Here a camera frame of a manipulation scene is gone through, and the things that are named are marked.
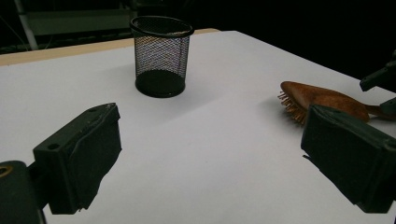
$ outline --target black mesh pencil cup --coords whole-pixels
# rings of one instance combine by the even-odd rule
[[[136,88],[166,98],[185,89],[190,35],[188,23],[168,17],[141,16],[131,20],[134,34]]]

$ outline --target tabletop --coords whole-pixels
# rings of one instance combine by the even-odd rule
[[[303,128],[277,99],[282,81],[366,104],[380,88],[236,31],[191,36],[186,90],[158,99],[134,86],[134,47],[0,66],[2,161],[32,149],[88,108],[116,103],[122,152],[88,210],[48,223],[393,223],[365,214],[310,161]],[[369,122],[396,136],[396,124]]]

